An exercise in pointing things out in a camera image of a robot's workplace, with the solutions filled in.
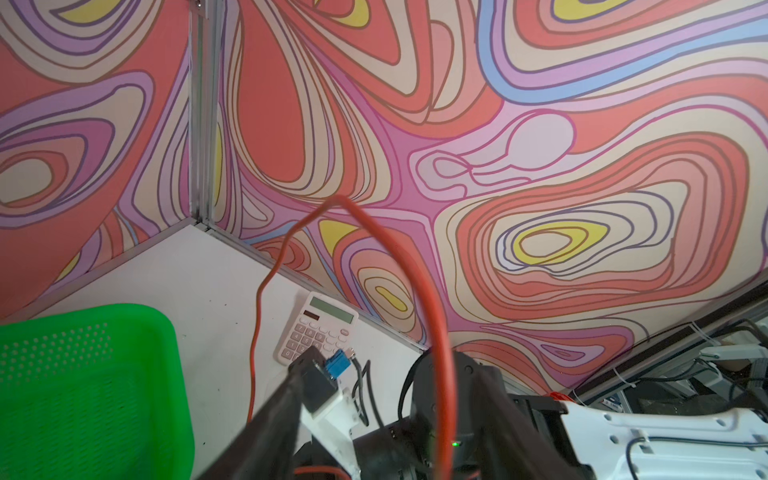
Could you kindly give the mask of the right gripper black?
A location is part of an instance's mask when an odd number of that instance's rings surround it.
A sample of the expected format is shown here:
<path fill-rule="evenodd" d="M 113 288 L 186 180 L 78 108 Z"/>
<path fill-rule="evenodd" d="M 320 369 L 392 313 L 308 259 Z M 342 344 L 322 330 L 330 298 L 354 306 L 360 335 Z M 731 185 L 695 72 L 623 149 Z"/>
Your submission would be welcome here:
<path fill-rule="evenodd" d="M 473 380 L 484 373 L 491 384 L 503 388 L 500 370 L 484 365 L 468 355 L 454 353 L 458 385 L 456 436 L 452 441 L 454 479 L 477 479 L 474 427 L 471 414 Z M 403 384 L 412 394 L 410 412 L 398 420 L 354 441 L 363 479 L 430 479 L 437 434 L 437 401 L 442 394 L 433 383 L 433 355 L 427 351 L 409 369 Z"/>

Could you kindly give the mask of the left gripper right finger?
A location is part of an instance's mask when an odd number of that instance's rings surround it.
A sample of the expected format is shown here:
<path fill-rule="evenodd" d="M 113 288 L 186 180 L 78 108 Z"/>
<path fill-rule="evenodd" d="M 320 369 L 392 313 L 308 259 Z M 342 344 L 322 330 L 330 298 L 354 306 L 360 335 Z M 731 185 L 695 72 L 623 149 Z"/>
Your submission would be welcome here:
<path fill-rule="evenodd" d="M 473 380 L 475 458 L 482 479 L 586 479 L 562 416 L 550 397 L 507 394 L 491 375 Z"/>

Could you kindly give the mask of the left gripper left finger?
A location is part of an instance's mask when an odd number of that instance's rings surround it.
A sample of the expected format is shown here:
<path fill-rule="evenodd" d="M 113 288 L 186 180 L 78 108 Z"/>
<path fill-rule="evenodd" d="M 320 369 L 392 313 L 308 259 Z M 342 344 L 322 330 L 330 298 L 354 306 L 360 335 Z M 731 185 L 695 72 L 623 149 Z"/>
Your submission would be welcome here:
<path fill-rule="evenodd" d="M 310 347 L 289 365 L 287 378 L 201 477 L 293 479 L 301 413 L 313 413 L 326 402 L 325 359 Z"/>

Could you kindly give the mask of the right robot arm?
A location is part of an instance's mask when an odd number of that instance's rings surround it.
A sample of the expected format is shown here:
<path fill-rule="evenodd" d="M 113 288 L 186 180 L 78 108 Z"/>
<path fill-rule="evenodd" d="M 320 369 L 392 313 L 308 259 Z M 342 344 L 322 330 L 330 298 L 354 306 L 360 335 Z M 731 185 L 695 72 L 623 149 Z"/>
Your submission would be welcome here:
<path fill-rule="evenodd" d="M 500 371 L 454 355 L 452 479 L 764 479 L 767 412 L 604 411 L 506 392 Z"/>

